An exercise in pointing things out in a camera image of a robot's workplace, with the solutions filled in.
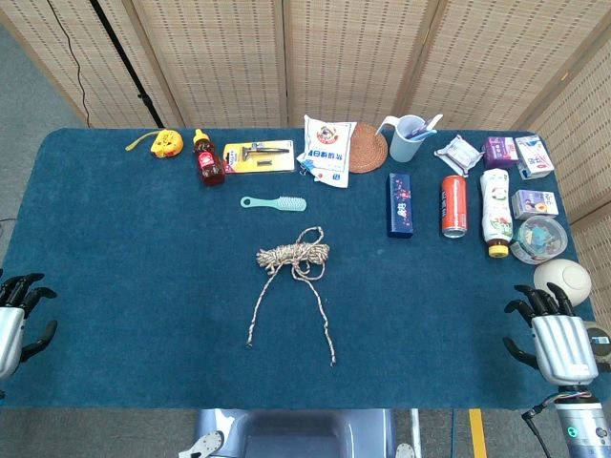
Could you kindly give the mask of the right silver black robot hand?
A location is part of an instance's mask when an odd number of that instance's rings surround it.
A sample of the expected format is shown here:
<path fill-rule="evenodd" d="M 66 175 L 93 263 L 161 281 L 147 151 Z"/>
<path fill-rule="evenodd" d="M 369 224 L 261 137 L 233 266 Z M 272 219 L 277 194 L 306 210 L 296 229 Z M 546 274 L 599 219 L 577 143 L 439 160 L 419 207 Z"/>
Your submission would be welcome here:
<path fill-rule="evenodd" d="M 526 299 L 508 302 L 506 313 L 518 312 L 529 326 L 534 340 L 534 354 L 527 353 L 509 337 L 503 344 L 510 355 L 522 364 L 540 372 L 555 386 L 587 386 L 598 376 L 599 369 L 582 318 L 574 313 L 567 294 L 549 282 L 545 292 L 525 284 L 515 290 Z"/>

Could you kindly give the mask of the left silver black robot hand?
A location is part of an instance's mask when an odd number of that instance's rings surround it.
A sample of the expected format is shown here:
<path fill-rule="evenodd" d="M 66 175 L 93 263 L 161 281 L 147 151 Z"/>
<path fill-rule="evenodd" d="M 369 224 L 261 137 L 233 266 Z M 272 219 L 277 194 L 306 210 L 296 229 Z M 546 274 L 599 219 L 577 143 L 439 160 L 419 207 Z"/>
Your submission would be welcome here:
<path fill-rule="evenodd" d="M 43 273 L 14 276 L 1 283 L 1 381 L 6 381 L 19 365 L 44 351 L 54 338 L 57 321 L 47 323 L 43 334 L 33 343 L 23 345 L 25 328 L 30 314 L 42 298 L 54 299 L 56 293 L 49 287 L 31 289 Z"/>

